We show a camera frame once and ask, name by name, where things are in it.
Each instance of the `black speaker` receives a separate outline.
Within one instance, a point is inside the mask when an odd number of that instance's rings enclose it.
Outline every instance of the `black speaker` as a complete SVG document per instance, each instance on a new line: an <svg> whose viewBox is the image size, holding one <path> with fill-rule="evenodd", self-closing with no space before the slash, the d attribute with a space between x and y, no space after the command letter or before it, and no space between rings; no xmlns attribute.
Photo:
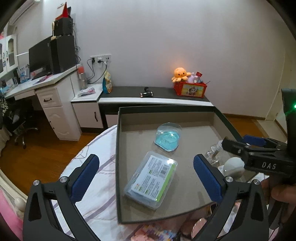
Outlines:
<svg viewBox="0 0 296 241"><path fill-rule="evenodd" d="M63 35L50 41L50 52L53 74L64 72L76 65L73 35Z"/></svg>
<svg viewBox="0 0 296 241"><path fill-rule="evenodd" d="M54 36L73 35L73 19L60 18L54 22Z"/></svg>

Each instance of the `red basket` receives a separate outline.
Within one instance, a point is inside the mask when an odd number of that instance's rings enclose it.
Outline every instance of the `red basket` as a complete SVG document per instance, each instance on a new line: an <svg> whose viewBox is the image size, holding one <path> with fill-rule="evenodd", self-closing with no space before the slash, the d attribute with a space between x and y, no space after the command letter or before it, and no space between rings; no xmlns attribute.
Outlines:
<svg viewBox="0 0 296 241"><path fill-rule="evenodd" d="M175 82L174 89L179 96L190 96L203 98L205 95L205 89L207 85L205 83L189 84L186 82Z"/></svg>

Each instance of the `orange octopus plush toy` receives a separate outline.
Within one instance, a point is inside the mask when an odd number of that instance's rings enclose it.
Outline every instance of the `orange octopus plush toy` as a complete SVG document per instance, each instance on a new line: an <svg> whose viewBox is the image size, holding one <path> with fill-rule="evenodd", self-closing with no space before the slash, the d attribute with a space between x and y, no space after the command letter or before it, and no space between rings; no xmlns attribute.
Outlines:
<svg viewBox="0 0 296 241"><path fill-rule="evenodd" d="M190 72L186 72L184 68L176 68L174 70L174 77L172 78L172 82L180 82L180 81L186 81L188 80L187 76L190 76Z"/></svg>

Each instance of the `red triangular object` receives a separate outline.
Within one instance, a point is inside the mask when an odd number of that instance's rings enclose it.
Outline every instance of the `red triangular object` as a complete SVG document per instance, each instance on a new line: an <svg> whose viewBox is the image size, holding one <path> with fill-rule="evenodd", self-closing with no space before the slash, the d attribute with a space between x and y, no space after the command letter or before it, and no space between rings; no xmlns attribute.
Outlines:
<svg viewBox="0 0 296 241"><path fill-rule="evenodd" d="M68 17L69 17L69 15L68 15L68 10L67 10L67 2L65 2L63 12L60 16L56 17L56 20L59 20L60 18L68 18Z"/></svg>

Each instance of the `wall socket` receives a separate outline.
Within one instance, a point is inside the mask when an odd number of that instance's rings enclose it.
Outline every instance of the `wall socket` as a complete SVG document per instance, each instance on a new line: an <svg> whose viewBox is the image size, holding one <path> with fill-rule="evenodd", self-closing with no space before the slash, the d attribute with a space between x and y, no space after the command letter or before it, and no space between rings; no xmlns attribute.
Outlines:
<svg viewBox="0 0 296 241"><path fill-rule="evenodd" d="M111 62L111 54L103 54L103 55L97 55L97 56L91 56L90 58L94 58L96 62L98 62L99 59L102 59L102 61L110 63Z"/></svg>

